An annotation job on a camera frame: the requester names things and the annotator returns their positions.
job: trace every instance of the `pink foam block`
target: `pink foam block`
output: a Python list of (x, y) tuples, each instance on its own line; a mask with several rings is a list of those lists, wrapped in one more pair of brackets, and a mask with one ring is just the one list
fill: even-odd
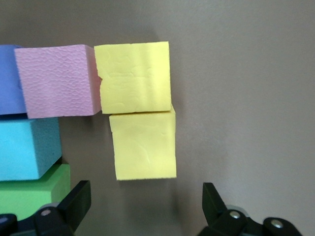
[(29, 118), (91, 116), (100, 111), (93, 48), (19, 48), (15, 55)]

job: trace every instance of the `gray background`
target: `gray background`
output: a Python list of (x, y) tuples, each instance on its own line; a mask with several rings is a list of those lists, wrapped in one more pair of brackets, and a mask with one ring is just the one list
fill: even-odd
[(202, 183), (258, 223), (315, 219), (315, 1), (1, 0), (0, 43), (169, 41), (177, 179), (115, 180), (108, 116), (60, 118), (72, 187), (92, 182), (78, 236), (194, 236)]

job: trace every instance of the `block stack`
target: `block stack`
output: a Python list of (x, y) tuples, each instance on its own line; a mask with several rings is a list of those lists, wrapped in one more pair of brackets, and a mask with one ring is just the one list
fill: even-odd
[(0, 45), (0, 214), (21, 220), (67, 195), (58, 117), (101, 109), (117, 180), (176, 177), (168, 42)]
[(118, 180), (176, 177), (168, 42), (95, 46)]

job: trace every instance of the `light blue foam block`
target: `light blue foam block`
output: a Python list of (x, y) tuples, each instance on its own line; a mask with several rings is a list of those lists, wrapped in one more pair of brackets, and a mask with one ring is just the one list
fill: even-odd
[(16, 45), (0, 45), (0, 115), (26, 113), (16, 65)]
[(61, 155), (58, 118), (0, 116), (0, 181), (39, 179)]

